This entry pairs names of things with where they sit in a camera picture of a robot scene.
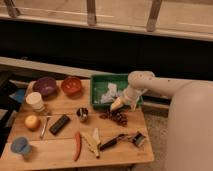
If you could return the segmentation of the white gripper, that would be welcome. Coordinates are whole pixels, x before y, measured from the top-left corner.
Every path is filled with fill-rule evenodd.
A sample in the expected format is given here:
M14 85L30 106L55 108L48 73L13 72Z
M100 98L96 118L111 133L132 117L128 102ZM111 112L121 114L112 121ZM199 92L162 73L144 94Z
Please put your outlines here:
M140 97L147 92L147 89L135 89L128 86L124 91L122 98L118 97L110 106L111 111L115 111L125 105L131 105L131 110L135 111L137 107L137 102Z

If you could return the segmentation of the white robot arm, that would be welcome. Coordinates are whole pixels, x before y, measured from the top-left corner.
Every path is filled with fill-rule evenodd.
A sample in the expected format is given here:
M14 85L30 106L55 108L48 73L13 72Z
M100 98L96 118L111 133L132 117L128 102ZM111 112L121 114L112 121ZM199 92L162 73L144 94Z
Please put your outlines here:
M110 106L136 108L146 91L171 99L165 171L213 171L213 81L162 78L133 71L128 86Z

